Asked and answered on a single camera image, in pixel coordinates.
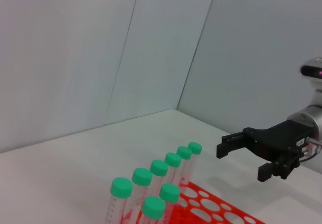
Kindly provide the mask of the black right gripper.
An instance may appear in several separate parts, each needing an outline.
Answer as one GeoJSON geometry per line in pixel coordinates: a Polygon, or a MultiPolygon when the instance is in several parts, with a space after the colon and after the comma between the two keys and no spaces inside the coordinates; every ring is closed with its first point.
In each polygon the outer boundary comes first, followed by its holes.
{"type": "Polygon", "coordinates": [[[247,127],[242,132],[223,136],[216,147],[221,159],[230,152],[246,148],[267,162],[258,168],[257,180],[265,182],[272,176],[286,180],[298,168],[303,157],[297,142],[314,136],[314,127],[286,120],[268,129],[247,127]]]}

